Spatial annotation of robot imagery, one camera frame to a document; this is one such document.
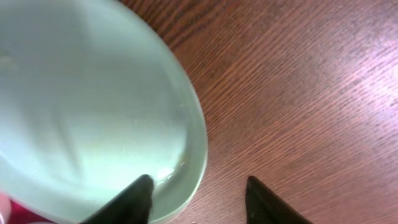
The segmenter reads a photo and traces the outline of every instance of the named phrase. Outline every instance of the black pointed object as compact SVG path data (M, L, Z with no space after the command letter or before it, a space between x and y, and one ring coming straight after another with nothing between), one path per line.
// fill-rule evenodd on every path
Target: black pointed object
M248 224L311 224L256 177L246 186Z
M152 208L154 181L140 176L84 224L147 224Z

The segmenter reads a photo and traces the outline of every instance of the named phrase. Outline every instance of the wood grain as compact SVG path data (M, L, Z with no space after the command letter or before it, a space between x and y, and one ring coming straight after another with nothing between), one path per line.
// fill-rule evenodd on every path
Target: wood grain
M397 1L123 2L208 125L205 177L172 223L245 223L248 175L314 223L398 223Z

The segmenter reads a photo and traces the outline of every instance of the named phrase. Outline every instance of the wooden table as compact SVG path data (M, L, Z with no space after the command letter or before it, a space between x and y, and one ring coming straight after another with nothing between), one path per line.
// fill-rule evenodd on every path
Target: wooden table
M398 1L124 3L208 125L205 177L172 223L245 223L248 175L314 223L398 223Z

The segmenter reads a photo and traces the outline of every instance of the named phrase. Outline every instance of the red object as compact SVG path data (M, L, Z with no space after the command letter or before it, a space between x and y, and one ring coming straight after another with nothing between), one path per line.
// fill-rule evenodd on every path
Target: red object
M37 215L28 209L11 201L11 215L8 224L28 224L32 222L50 222L47 219Z

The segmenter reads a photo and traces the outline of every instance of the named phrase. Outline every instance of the brown wooden surface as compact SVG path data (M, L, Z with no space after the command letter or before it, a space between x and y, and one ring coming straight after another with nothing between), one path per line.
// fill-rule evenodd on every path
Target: brown wooden surface
M245 223L248 175L314 223L398 223L398 1L124 3L208 125L205 177L172 223Z

